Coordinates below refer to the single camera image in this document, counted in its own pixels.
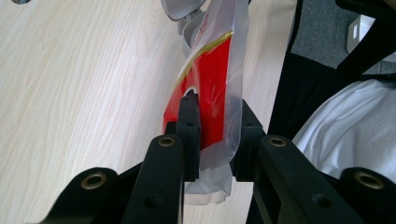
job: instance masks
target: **light wood grain surface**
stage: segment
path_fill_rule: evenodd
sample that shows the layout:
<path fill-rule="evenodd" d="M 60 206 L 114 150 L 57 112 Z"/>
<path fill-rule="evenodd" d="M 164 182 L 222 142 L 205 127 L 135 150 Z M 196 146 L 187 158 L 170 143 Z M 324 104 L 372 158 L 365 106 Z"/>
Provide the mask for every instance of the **light wood grain surface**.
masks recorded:
<path fill-rule="evenodd" d="M 268 126 L 295 0 L 253 0 L 244 98 Z M 42 220 L 78 173 L 141 162 L 185 57 L 160 0 L 0 0 L 0 223 Z M 251 184 L 185 223 L 244 223 Z"/>

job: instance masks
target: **plastic bag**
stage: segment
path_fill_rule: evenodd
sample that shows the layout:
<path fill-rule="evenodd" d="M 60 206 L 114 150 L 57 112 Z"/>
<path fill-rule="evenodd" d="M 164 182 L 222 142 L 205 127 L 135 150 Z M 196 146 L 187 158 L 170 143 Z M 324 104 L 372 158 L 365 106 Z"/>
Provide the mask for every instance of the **plastic bag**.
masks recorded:
<path fill-rule="evenodd" d="M 201 113 L 200 178 L 186 183 L 185 203 L 221 203 L 231 194 L 229 162 L 240 141 L 248 0 L 213 0 L 164 113 L 177 121 L 181 97 L 194 91 Z"/>

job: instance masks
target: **white fabric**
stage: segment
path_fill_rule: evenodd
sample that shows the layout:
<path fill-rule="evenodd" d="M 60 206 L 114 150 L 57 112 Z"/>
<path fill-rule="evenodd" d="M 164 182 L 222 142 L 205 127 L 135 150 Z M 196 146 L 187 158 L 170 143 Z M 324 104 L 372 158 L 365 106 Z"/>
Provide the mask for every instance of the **white fabric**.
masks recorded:
<path fill-rule="evenodd" d="M 396 182 L 396 85 L 352 83 L 321 105 L 293 139 L 321 172 L 364 167 Z"/>

